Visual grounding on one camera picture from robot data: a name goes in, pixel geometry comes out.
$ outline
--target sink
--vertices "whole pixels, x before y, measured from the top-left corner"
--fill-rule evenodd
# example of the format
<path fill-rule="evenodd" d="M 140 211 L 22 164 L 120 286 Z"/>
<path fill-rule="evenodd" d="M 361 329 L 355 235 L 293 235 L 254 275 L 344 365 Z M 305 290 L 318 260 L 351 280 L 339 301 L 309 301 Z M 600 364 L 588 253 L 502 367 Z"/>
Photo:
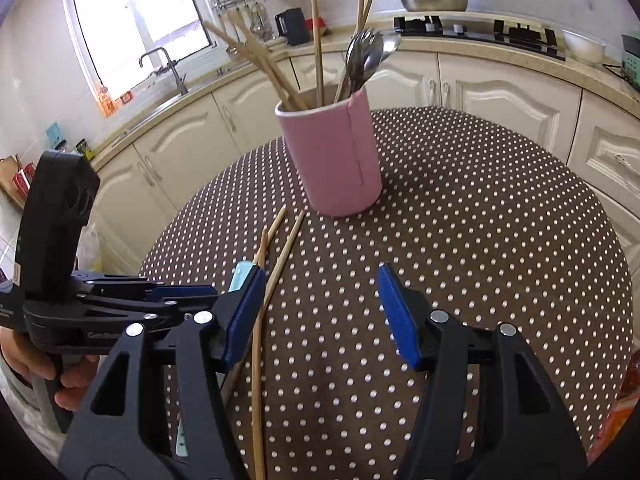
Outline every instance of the sink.
<path fill-rule="evenodd" d="M 124 139 L 129 137 L 130 134 L 132 134 L 133 132 L 135 132 L 137 129 L 141 128 L 145 124 L 147 124 L 149 121 L 153 120 L 153 118 L 155 118 L 158 114 L 161 114 L 162 112 L 167 110 L 167 108 L 170 108 L 171 106 L 180 102 L 182 99 L 187 98 L 190 94 L 197 92 L 201 88 L 204 88 L 205 86 L 210 85 L 211 83 L 213 83 L 214 81 L 217 81 L 221 77 L 229 75 L 230 73 L 235 72 L 236 70 L 240 70 L 241 68 L 244 68 L 249 64 L 250 64 L 249 62 L 243 62 L 243 63 L 234 64 L 228 67 L 219 68 L 216 70 L 216 73 L 214 76 L 206 78 L 193 86 L 188 86 L 189 93 L 187 95 L 178 94 L 168 98 L 167 101 L 164 101 L 161 105 L 158 105 L 156 108 L 154 108 L 149 113 L 148 116 L 144 117 L 141 121 L 137 122 L 132 127 L 128 128 L 127 130 L 122 132 L 119 136 L 117 136 L 111 143 L 111 147 L 114 148 L 116 145 L 121 143 Z"/>

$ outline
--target utensil holder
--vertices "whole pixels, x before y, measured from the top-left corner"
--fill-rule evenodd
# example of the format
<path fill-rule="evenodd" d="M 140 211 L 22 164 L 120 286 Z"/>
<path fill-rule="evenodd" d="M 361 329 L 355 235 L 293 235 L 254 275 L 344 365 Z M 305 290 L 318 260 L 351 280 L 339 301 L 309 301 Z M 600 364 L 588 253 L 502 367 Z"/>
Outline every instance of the utensil holder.
<path fill-rule="evenodd" d="M 337 88 L 324 87 L 326 102 L 333 103 Z M 313 107 L 316 94 L 313 88 L 301 96 Z M 364 88 L 345 101 L 301 112 L 284 112 L 279 103 L 275 113 L 313 209 L 345 217 L 378 199 L 382 175 Z"/>

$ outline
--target gas stove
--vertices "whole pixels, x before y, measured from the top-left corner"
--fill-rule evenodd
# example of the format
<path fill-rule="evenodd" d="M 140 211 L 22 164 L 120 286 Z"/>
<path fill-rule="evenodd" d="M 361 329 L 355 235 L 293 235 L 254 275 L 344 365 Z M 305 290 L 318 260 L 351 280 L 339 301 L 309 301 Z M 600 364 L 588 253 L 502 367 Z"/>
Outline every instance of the gas stove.
<path fill-rule="evenodd" d="M 535 30 L 530 30 L 518 24 L 517 27 L 508 27 L 505 31 L 504 21 L 494 21 L 494 32 L 473 32 L 467 30 L 465 25 L 453 25 L 453 28 L 444 28 L 439 16 L 425 16 L 424 20 L 407 20 L 405 18 L 394 18 L 394 27 L 405 37 L 422 38 L 447 38 L 448 40 L 471 40 L 483 41 L 485 43 L 501 44 L 542 54 L 564 61 L 566 56 L 558 48 L 556 34 L 550 28 L 545 29 L 545 38 Z"/>

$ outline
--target cabinet handle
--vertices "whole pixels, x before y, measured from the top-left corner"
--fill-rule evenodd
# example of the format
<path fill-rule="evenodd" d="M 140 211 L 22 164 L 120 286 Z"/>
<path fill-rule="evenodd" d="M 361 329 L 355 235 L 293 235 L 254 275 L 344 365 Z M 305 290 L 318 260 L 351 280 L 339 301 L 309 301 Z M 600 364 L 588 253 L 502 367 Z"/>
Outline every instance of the cabinet handle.
<path fill-rule="evenodd" d="M 449 83 L 445 82 L 442 85 L 442 89 L 444 90 L 444 95 L 442 97 L 442 106 L 444 108 L 449 108 L 449 95 L 451 91 L 451 86 L 449 86 Z"/>
<path fill-rule="evenodd" d="M 146 168 L 144 164 L 142 164 L 142 162 L 138 163 L 138 169 L 142 171 L 142 174 L 145 176 L 146 183 L 149 184 L 151 187 L 155 187 L 156 183 L 151 178 L 151 176 L 146 172 Z"/>
<path fill-rule="evenodd" d="M 429 81 L 429 106 L 435 106 L 436 104 L 436 81 L 431 79 Z"/>
<path fill-rule="evenodd" d="M 149 171 L 156 178 L 158 182 L 162 182 L 162 176 L 155 170 L 154 165 L 151 163 L 151 159 L 148 155 L 145 155 L 146 165 L 149 167 Z"/>
<path fill-rule="evenodd" d="M 234 123 L 234 120 L 231 118 L 231 114 L 229 113 L 229 110 L 226 109 L 226 106 L 222 107 L 222 113 L 225 115 L 225 119 L 229 123 L 229 126 L 231 126 L 232 133 L 236 133 L 238 129 L 236 128 L 236 124 Z"/>
<path fill-rule="evenodd" d="M 627 168 L 635 176 L 640 176 L 640 170 L 636 170 L 636 168 L 634 168 L 631 165 L 631 163 L 629 163 L 629 161 L 626 160 L 626 158 L 624 158 L 622 155 L 616 155 L 614 158 L 616 159 L 617 163 L 622 164 L 625 168 Z"/>

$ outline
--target white bowl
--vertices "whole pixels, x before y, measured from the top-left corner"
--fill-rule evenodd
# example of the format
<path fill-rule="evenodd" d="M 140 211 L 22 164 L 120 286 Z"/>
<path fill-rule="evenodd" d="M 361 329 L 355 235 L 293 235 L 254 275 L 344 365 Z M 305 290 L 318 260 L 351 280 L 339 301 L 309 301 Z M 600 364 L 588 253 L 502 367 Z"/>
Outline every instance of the white bowl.
<path fill-rule="evenodd" d="M 564 33 L 564 43 L 575 59 L 591 66 L 602 63 L 605 47 L 602 43 L 585 38 L 570 30 L 562 32 Z"/>

